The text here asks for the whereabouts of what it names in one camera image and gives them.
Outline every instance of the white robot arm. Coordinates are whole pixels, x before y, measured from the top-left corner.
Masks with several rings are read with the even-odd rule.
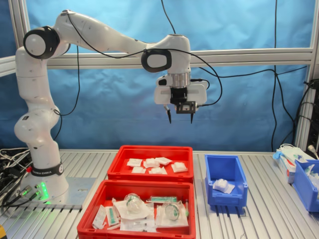
[[[27,144],[32,156],[31,174],[21,182],[21,188],[30,186],[40,191],[35,201],[43,202],[59,197],[68,189],[63,174],[57,143],[50,130],[59,115],[48,83],[47,60],[67,52],[70,44],[99,52],[121,51],[140,57],[149,72],[167,70],[158,78],[155,103],[163,104],[169,121],[168,104],[174,104],[178,114],[193,114],[197,104],[206,102],[206,87],[190,81],[190,46],[183,35],[172,34],[158,43],[145,43],[127,37],[109,26],[83,14],[64,10],[53,27],[44,26],[29,31],[24,47],[16,52],[16,76],[20,96],[28,105],[14,127],[16,136]]]

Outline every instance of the metal table surface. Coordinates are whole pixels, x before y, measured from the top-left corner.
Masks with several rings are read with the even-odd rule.
[[[61,150],[65,174],[96,177],[82,210],[9,208],[0,211],[0,224],[9,239],[76,239],[76,227],[100,182],[107,179],[117,150]],[[235,207],[210,207],[205,195],[205,154],[236,154],[246,174],[249,191],[241,214]],[[308,213],[294,188],[285,183],[271,153],[195,151],[194,188],[196,238],[288,239],[319,238],[319,214]]]

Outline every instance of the green light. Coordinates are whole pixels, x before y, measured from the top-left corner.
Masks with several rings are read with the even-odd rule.
[[[42,200],[46,200],[49,198],[49,194],[46,190],[45,183],[41,182],[42,190],[43,190],[43,198]]]

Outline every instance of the red plastic bin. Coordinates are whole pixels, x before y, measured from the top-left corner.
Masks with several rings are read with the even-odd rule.
[[[102,230],[92,227],[92,222],[99,210],[100,205],[111,206],[112,198],[123,200],[129,193],[136,193],[145,202],[150,196],[177,196],[177,200],[189,201],[188,227],[160,228],[158,233],[129,232],[107,230],[108,225]],[[194,188],[190,183],[166,183],[166,182],[141,182],[141,181],[118,181],[105,180],[96,191],[89,207],[85,211],[78,227],[79,239],[194,239],[196,238]]]
[[[164,166],[167,175],[149,174],[149,168],[146,169],[145,173],[132,173],[133,168],[127,166],[130,158],[158,157],[165,157],[173,161]],[[183,162],[188,170],[174,173],[171,164],[175,162]],[[193,183],[193,177],[193,150],[191,147],[123,145],[108,170],[108,178],[117,180]]]

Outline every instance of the blue bin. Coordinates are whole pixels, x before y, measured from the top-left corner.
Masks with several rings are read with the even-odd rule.
[[[296,163],[294,188],[308,212],[319,212],[318,190],[305,173],[305,169],[314,164],[313,172],[319,173],[319,161],[308,160],[308,163]]]
[[[248,185],[240,161],[235,155],[205,155],[206,193],[209,205],[245,207]],[[213,189],[218,179],[225,179],[235,188],[230,194]]]

